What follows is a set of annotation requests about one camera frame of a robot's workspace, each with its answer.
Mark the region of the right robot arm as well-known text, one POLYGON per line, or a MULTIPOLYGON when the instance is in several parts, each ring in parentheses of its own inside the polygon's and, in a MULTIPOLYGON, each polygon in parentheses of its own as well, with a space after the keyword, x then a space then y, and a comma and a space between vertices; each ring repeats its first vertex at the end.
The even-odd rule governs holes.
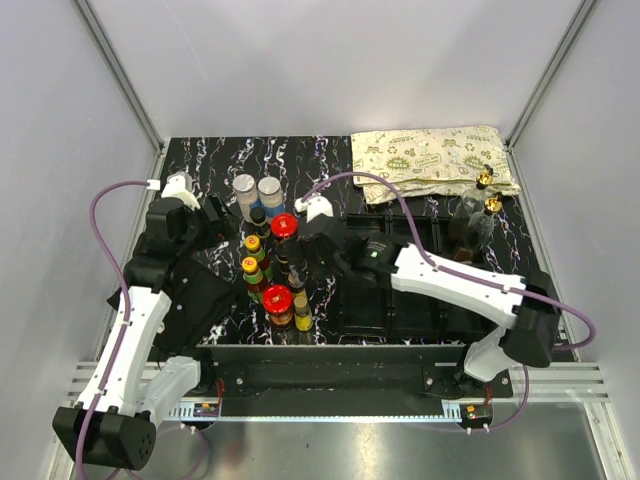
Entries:
POLYGON ((480 394, 518 364, 546 368, 552 362, 559 309, 544 272, 527 282, 424 253, 387 233, 357 233, 326 215, 303 223, 279 251, 296 273, 419 294, 490 320, 494 329, 466 347, 445 380, 460 396, 480 394))

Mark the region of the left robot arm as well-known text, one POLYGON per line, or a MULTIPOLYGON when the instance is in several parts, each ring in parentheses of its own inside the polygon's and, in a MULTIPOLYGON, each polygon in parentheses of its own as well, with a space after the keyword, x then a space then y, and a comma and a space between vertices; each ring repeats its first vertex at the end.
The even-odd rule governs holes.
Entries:
POLYGON ((197 346, 237 291, 193 256, 237 233, 237 218, 215 195, 195 206, 177 196, 150 204, 100 361, 75 406, 58 408, 52 421, 78 467, 142 469, 182 397, 214 388, 213 361, 197 346))

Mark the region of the yellow-label beige-cap bottle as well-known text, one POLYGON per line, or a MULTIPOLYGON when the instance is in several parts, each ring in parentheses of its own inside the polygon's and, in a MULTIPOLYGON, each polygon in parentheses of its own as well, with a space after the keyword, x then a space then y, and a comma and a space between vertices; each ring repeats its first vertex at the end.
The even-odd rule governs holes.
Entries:
POLYGON ((304 295, 295 296, 293 305, 296 328, 301 332, 309 331, 313 327, 313 319, 308 299, 304 295))
POLYGON ((290 272, 287 277, 289 289, 294 297, 307 297, 306 293, 306 279, 304 276, 290 272))

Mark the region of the glass oil bottle gold spout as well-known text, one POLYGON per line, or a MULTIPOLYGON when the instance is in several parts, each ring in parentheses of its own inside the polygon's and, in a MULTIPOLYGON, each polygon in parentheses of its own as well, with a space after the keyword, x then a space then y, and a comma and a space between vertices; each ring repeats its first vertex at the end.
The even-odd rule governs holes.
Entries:
POLYGON ((485 164, 476 177, 475 185, 462 193, 448 229, 449 239, 453 244, 464 239, 471 216, 484 208, 485 200, 492 193, 493 179, 494 169, 485 164))

